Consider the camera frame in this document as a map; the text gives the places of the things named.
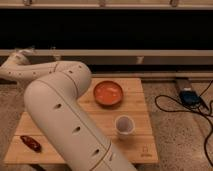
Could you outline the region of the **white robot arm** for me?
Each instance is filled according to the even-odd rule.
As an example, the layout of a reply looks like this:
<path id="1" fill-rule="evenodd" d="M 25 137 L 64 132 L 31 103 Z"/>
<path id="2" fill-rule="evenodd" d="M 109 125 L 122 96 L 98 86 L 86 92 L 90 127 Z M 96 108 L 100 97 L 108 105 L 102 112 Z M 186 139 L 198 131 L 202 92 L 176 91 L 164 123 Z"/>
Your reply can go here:
<path id="1" fill-rule="evenodd" d="M 27 53 L 10 54 L 0 66 L 0 78 L 24 86 L 27 112 L 72 171 L 137 171 L 77 102 L 91 84 L 87 65 L 32 65 Z"/>

